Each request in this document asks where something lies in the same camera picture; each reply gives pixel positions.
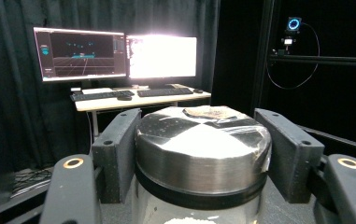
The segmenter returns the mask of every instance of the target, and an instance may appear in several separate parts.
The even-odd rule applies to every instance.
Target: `computer keyboard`
[[[192,94],[192,91],[189,88],[154,89],[154,90],[137,91],[137,95],[140,97],[188,95],[188,94]]]
[[[73,94],[70,95],[70,98],[73,102],[76,101],[87,101],[87,100],[98,100],[106,98],[115,98],[119,96],[133,96],[135,95],[131,91],[107,91],[107,92],[97,92],[90,94]]]

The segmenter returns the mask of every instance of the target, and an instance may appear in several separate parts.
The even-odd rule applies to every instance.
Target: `desk leg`
[[[96,111],[91,112],[93,114],[93,137],[97,137],[99,135],[98,130],[98,117],[96,116]]]

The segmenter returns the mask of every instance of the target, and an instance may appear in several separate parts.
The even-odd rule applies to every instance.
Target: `white desk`
[[[182,88],[185,86],[174,84],[174,87]],[[210,93],[205,91],[203,93],[194,93],[189,95],[139,97],[137,95],[137,91],[144,90],[144,89],[119,88],[114,90],[115,91],[129,90],[133,92],[135,95],[132,96],[131,101],[119,101],[117,100],[117,98],[107,98],[107,99],[75,102],[77,111],[86,111],[92,113],[93,136],[99,135],[98,119],[97,119],[98,111],[122,109],[122,108],[129,108],[129,107],[141,107],[147,105],[162,105],[162,104],[172,104],[174,106],[177,106],[178,102],[206,99],[210,97]]]

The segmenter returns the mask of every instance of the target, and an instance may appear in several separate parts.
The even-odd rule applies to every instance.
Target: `computer monitor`
[[[34,28],[43,82],[126,77],[124,34]]]
[[[196,37],[127,35],[127,67],[131,84],[163,86],[196,72]]]

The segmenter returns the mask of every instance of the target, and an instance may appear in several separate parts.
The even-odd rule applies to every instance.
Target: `black curtain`
[[[15,170],[88,153],[90,126],[72,83],[43,84],[33,27],[196,36],[193,86],[212,89],[220,0],[0,0],[0,148]]]

